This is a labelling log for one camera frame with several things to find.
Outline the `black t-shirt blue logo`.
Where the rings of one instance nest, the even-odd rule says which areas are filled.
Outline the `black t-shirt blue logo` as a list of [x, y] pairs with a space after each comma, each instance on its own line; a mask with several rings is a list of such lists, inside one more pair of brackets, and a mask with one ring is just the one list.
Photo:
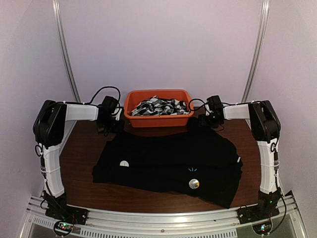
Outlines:
[[[191, 117], [187, 131], [166, 136], [139, 136], [127, 131], [106, 143], [93, 167], [94, 183], [176, 192], [229, 208], [242, 176], [235, 145]], [[129, 167], [120, 166], [127, 161]], [[191, 189], [191, 179], [200, 186]]]

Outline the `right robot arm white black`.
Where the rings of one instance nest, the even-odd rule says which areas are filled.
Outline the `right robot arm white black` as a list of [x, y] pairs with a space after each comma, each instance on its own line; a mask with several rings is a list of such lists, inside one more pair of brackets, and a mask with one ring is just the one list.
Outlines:
[[225, 120], [249, 120], [251, 133], [257, 142], [261, 159], [261, 184], [254, 215], [264, 219], [282, 197], [279, 184], [278, 144], [281, 124], [269, 100], [229, 104], [218, 95], [207, 98], [199, 115], [202, 125], [217, 128]]

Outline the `aluminium corner post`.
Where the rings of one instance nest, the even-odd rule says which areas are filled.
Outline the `aluminium corner post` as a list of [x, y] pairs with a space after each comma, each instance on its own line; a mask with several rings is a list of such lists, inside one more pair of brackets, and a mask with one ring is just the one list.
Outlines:
[[242, 103], [246, 102], [252, 88], [252, 84], [255, 79], [257, 67], [259, 64], [260, 60], [260, 55], [261, 55], [261, 50], [263, 47], [264, 43], [264, 38], [266, 34], [266, 29], [267, 29], [267, 23], [268, 23], [268, 18], [269, 18], [269, 0], [263, 0], [262, 1], [262, 7], [261, 7], [261, 15], [260, 15], [260, 21], [259, 21], [259, 27], [258, 27], [258, 33], [257, 33], [257, 39], [256, 39], [256, 44], [254, 48], [254, 53], [251, 61], [251, 66], [246, 82], [246, 86], [244, 89], [243, 97], [242, 97]]
[[71, 89], [71, 92], [73, 94], [75, 101], [81, 102], [79, 91], [78, 91], [78, 88], [77, 88], [77, 85], [75, 82], [75, 78], [74, 78], [74, 74], [73, 74], [73, 70], [71, 67], [68, 49], [67, 49], [59, 1], [52, 0], [52, 7], [53, 7], [53, 15], [54, 15], [54, 19], [55, 19], [57, 34], [58, 34], [59, 45], [60, 45], [60, 49], [61, 49], [61, 55], [62, 55], [62, 59], [64, 62], [68, 82], [70, 84], [70, 89]]

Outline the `black white checkered shirt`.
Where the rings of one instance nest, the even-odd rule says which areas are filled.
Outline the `black white checkered shirt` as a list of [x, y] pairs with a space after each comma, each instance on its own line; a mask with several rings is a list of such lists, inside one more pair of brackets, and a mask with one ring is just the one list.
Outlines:
[[141, 101], [131, 112], [131, 116], [177, 116], [188, 115], [189, 109], [184, 101], [163, 99], [153, 96]]

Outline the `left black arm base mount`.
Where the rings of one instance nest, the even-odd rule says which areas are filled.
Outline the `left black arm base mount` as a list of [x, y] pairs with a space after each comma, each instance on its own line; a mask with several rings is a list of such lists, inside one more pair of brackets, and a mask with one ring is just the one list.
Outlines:
[[57, 204], [49, 204], [45, 211], [45, 215], [70, 224], [85, 225], [88, 216], [88, 210], [68, 205], [62, 207]]

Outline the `round picture brooch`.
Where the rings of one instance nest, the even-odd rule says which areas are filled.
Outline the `round picture brooch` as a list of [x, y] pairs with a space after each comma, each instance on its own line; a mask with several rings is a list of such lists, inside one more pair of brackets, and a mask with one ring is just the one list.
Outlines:
[[127, 161], [121, 161], [119, 165], [122, 167], [129, 167], [129, 163]]

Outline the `left aluminium corner post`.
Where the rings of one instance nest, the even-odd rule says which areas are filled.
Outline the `left aluminium corner post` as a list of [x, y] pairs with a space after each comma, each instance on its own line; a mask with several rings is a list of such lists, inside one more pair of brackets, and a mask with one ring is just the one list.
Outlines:
[[60, 49], [61, 49], [61, 55], [62, 55], [62, 59], [64, 62], [68, 82], [70, 84], [70, 89], [71, 89], [71, 92], [73, 94], [75, 101], [81, 102], [79, 91], [78, 91], [78, 88], [77, 88], [77, 85], [75, 82], [75, 78], [74, 78], [74, 74], [73, 74], [73, 70], [71, 67], [68, 49], [67, 49], [59, 1], [52, 0], [52, 7], [53, 7], [53, 15], [54, 15], [54, 19], [55, 19], [57, 34], [58, 34], [59, 45], [60, 45]]

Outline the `right aluminium corner post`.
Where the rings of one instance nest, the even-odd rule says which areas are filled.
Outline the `right aluminium corner post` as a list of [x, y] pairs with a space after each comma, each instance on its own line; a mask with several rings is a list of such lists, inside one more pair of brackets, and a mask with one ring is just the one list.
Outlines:
[[251, 61], [251, 66], [246, 82], [246, 86], [244, 89], [243, 97], [242, 97], [242, 103], [246, 102], [252, 88], [252, 84], [255, 79], [257, 67], [259, 64], [260, 60], [260, 55], [261, 55], [261, 50], [263, 47], [264, 43], [264, 38], [266, 34], [266, 29], [267, 29], [267, 23], [268, 23], [268, 18], [269, 18], [269, 0], [263, 0], [262, 1], [262, 7], [261, 7], [261, 15], [260, 15], [260, 21], [259, 21], [259, 27], [258, 27], [258, 33], [257, 33], [257, 39], [256, 39], [256, 44], [254, 48], [254, 53]]

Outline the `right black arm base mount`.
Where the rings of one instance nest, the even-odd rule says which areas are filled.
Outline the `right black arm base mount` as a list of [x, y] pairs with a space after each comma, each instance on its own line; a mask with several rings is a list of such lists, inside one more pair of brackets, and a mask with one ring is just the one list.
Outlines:
[[237, 216], [240, 224], [267, 220], [279, 214], [280, 212], [277, 207], [261, 210], [259, 205], [242, 206], [237, 210]]

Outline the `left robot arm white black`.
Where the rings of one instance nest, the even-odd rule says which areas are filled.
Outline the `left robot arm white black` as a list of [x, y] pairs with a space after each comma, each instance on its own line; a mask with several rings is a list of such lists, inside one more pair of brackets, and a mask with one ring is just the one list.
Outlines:
[[99, 105], [53, 100], [43, 103], [34, 122], [33, 133], [37, 143], [36, 153], [41, 159], [45, 197], [52, 206], [52, 212], [60, 220], [67, 220], [71, 216], [62, 184], [59, 159], [65, 124], [69, 121], [94, 121], [98, 133], [114, 133], [123, 128], [123, 112], [119, 102], [110, 96], [106, 96]]

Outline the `orange plastic bin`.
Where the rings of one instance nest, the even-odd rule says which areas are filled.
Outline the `orange plastic bin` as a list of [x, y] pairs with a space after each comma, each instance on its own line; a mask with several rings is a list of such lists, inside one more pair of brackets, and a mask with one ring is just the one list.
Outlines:
[[124, 115], [134, 128], [185, 126], [193, 116], [192, 98], [185, 90], [132, 91]]

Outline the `aluminium front rail frame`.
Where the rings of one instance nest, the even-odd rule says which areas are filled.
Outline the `aluminium front rail frame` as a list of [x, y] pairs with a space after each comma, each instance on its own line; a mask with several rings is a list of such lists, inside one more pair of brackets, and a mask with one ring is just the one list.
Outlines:
[[[31, 196], [18, 238], [58, 238], [56, 219], [40, 207], [42, 198]], [[241, 224], [237, 208], [189, 213], [126, 213], [89, 209], [85, 225], [75, 225], [66, 238], [308, 238], [294, 196], [286, 196], [286, 216], [269, 236], [255, 228], [270, 220]]]

